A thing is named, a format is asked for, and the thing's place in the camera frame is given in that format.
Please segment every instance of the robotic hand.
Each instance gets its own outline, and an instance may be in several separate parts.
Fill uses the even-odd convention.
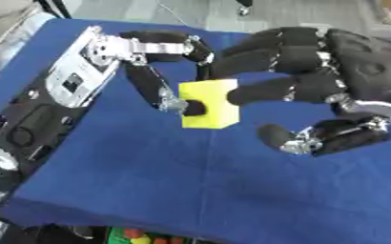
[[[330,104],[337,119],[302,132],[264,125],[269,147],[314,156],[386,141],[391,125],[391,41],[344,30],[281,28],[253,34],[223,51],[214,77],[240,72],[291,74],[243,85],[228,93],[239,106],[260,101]]]
[[[200,102],[175,97],[150,66],[182,57],[196,62],[196,79],[210,76],[215,56],[198,36],[162,30],[107,35],[88,27],[0,112],[0,204],[60,146],[120,66],[152,107],[205,113]]]

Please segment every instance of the yellow foam block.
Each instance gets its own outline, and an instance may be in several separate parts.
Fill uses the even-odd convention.
[[[236,79],[185,82],[179,84],[179,97],[201,101],[207,113],[182,116],[183,128],[223,129],[239,122],[239,107],[228,102],[227,93],[237,88]]]

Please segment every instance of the blue cloth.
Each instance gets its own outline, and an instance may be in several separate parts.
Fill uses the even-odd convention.
[[[107,33],[189,31],[216,49],[244,36],[54,20],[0,74],[0,109],[95,24]],[[175,90],[195,76],[190,62],[158,67]],[[391,244],[391,141],[312,158],[273,152],[256,137],[263,123],[300,130],[330,117],[323,105],[258,103],[242,108],[241,122],[227,129],[184,130],[178,116],[149,107],[121,71],[2,215],[25,226],[126,226],[224,243]]]

